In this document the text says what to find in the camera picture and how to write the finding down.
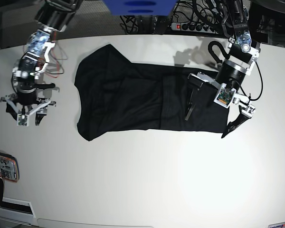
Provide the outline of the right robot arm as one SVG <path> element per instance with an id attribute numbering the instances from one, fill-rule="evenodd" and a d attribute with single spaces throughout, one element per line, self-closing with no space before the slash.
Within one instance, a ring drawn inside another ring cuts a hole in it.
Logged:
<path id="1" fill-rule="evenodd" d="M 11 86 L 14 92 L 0 99 L 6 102 L 6 112 L 11 114 L 18 126 L 28 126 L 32 115 L 35 116 L 35 125 L 39 125 L 47 115 L 48 106 L 56 105 L 49 98 L 38 97 L 39 90 L 53 89 L 56 85 L 39 84 L 38 79 L 45 73 L 50 62 L 50 51 L 56 45 L 51 41 L 51 35 L 66 29 L 81 4 L 80 0 L 47 0 L 38 11 L 35 19 L 41 26 L 30 36 L 27 49 L 12 70 Z"/>

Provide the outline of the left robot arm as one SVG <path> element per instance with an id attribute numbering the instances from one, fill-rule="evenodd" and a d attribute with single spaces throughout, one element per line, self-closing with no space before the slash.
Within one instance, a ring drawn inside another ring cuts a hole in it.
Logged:
<path id="1" fill-rule="evenodd" d="M 222 31 L 228 38 L 229 52 L 221 43 L 212 41 L 208 45 L 208 52 L 219 65 L 216 78 L 202 72 L 191 73 L 187 79 L 193 86 L 192 94 L 198 94 L 203 85 L 211 85 L 217 92 L 214 103 L 228 109 L 231 104 L 238 105 L 239 115 L 236 120 L 229 122 L 222 134 L 222 138 L 237 129 L 245 121 L 251 119 L 256 111 L 252 105 L 254 99 L 246 94 L 242 83 L 256 67 L 260 55 L 260 44 L 254 42 L 248 29 L 248 10 L 240 0 L 220 0 L 214 4 L 218 14 Z"/>

